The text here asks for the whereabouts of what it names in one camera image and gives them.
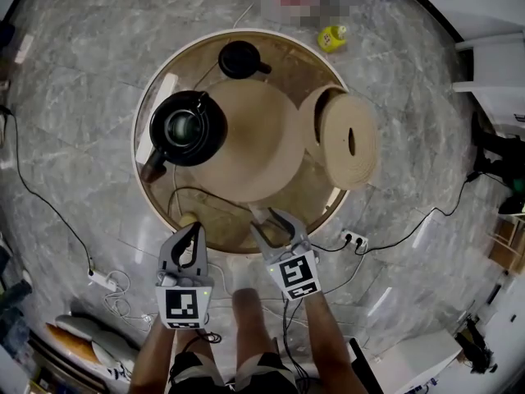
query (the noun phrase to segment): white cabinet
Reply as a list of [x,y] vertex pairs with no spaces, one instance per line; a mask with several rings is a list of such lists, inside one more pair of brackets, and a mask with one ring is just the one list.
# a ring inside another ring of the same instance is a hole
[[473,80],[454,83],[454,90],[472,92],[499,133],[522,134],[525,131],[525,33],[456,44],[458,51],[469,48],[474,52]]

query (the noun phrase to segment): round wooden table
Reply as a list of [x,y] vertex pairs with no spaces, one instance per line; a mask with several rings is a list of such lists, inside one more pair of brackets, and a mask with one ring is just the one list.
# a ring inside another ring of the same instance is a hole
[[[345,88],[343,80],[322,55],[283,34],[242,29],[211,34],[177,51],[149,81],[135,113],[132,157],[135,178],[144,197],[168,228],[177,231],[180,229],[180,215],[192,212],[204,225],[209,248],[227,254],[255,254],[258,248],[249,231],[253,220],[249,207],[285,210],[302,220],[312,235],[331,219],[346,196],[346,191],[334,188],[324,167],[306,151],[299,170],[284,188],[266,199],[252,202],[250,206],[207,194],[189,168],[175,167],[170,163],[166,163],[167,174],[153,184],[146,184],[139,177],[142,164],[135,161],[139,140],[148,126],[153,102],[166,75],[178,76],[175,92],[209,90],[224,80],[231,80],[222,73],[217,59],[221,49],[232,40],[252,43],[260,52],[261,60],[272,67],[270,74],[257,72],[250,79],[277,88],[297,108],[321,86],[333,84]],[[269,222],[263,228],[275,245],[287,242],[288,236],[280,228]]]

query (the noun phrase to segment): shoe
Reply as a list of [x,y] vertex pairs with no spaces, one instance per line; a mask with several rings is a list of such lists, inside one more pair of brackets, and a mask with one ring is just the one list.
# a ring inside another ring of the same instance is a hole
[[525,214],[525,199],[517,195],[508,197],[500,206],[498,213],[510,215]]
[[477,112],[475,112],[472,115],[470,132],[471,132],[472,142],[474,143],[474,146],[478,146],[482,138],[482,135],[483,135],[483,129],[479,125],[479,121],[477,119]]

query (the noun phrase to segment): black kettle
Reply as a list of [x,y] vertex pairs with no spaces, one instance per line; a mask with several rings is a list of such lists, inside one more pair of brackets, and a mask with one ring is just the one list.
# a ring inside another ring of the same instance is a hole
[[226,116],[208,93],[183,90],[171,95],[149,123],[154,150],[140,178],[155,182],[166,173],[165,161],[182,167],[206,162],[222,147],[227,132]]

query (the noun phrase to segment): marble floor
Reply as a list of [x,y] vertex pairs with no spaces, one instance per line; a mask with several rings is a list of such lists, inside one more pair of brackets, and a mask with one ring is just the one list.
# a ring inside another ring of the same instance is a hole
[[[257,0],[22,0],[13,23],[34,36],[28,58],[11,75],[7,103],[18,116],[21,171],[32,189],[62,212],[89,248],[96,268],[129,274],[132,314],[156,312],[153,284],[168,230],[149,210],[133,176],[130,128],[149,77],[175,50],[230,28]],[[346,49],[327,59],[377,113],[381,156],[369,185],[353,191],[314,241],[337,246],[340,230],[366,235],[371,246],[400,239],[431,207],[454,207],[473,162],[473,106],[451,83],[463,78],[453,40],[414,0],[340,0]],[[318,29],[278,25],[258,4],[239,27],[278,30],[312,46]],[[84,251],[59,218],[25,191],[14,163],[14,127],[0,150],[0,224],[16,258],[7,282],[27,268],[34,294],[22,307],[30,327],[73,310],[98,317],[140,343],[145,333],[103,307],[105,290],[88,286]],[[500,270],[488,258],[486,231],[497,220],[504,188],[484,176],[464,188],[454,216],[435,213],[403,244],[370,253],[355,279],[327,295],[347,337],[370,357],[406,337],[454,329],[464,310],[490,292]],[[225,373],[235,366],[235,326],[226,258],[210,253],[217,285],[209,329]],[[354,271],[351,251],[322,253],[329,291]],[[260,260],[253,278],[267,307],[270,333],[281,336],[282,301]],[[391,287],[381,306],[373,306]],[[290,327],[290,347],[310,362],[304,312]]]

